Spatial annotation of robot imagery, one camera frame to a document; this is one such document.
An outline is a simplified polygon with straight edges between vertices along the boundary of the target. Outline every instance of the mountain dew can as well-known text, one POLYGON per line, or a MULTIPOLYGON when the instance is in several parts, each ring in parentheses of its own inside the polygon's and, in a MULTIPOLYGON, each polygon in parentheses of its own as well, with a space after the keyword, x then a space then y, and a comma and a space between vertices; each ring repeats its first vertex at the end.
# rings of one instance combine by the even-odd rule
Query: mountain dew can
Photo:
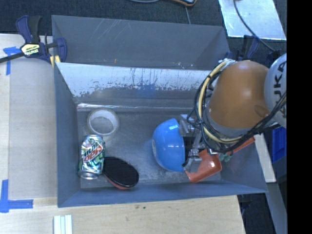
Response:
POLYGON ((78 176, 95 179, 102 174, 105 157, 105 142, 101 136, 85 136, 80 147, 78 176))

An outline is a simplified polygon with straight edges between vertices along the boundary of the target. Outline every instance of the blue clamp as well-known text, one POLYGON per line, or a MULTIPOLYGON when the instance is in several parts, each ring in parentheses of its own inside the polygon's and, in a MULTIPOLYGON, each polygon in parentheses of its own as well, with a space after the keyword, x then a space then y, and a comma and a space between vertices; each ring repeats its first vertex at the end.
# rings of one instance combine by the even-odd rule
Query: blue clamp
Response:
POLYGON ((2 181, 0 213, 8 213, 11 209, 32 209, 33 199, 9 200, 8 199, 8 180, 2 181))
POLYGON ((38 35, 38 25, 41 20, 40 16, 22 16, 16 21, 16 27, 19 34, 24 38, 25 44, 21 47, 21 50, 26 45, 39 45, 39 49, 36 53, 25 55, 26 58, 38 58, 51 63, 51 54, 49 53, 49 48, 58 47, 58 56, 62 62, 65 61, 67 56, 67 48, 64 38, 56 39, 55 43, 44 44, 40 42, 40 37, 38 35))

